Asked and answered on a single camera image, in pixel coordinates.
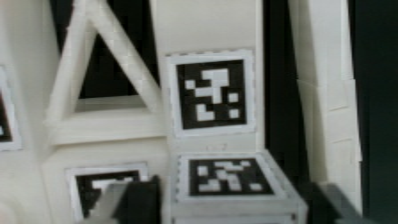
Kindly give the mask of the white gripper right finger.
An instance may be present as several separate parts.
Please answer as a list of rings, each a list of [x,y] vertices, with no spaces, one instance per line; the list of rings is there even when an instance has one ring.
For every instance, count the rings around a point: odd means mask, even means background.
[[[379,224],[366,218],[348,201],[340,187],[331,183],[313,183],[308,188],[308,224]]]

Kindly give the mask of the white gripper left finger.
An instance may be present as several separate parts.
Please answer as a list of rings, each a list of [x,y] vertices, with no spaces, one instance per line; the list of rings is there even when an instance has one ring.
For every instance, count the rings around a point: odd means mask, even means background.
[[[82,224],[160,224],[160,178],[112,184]]]

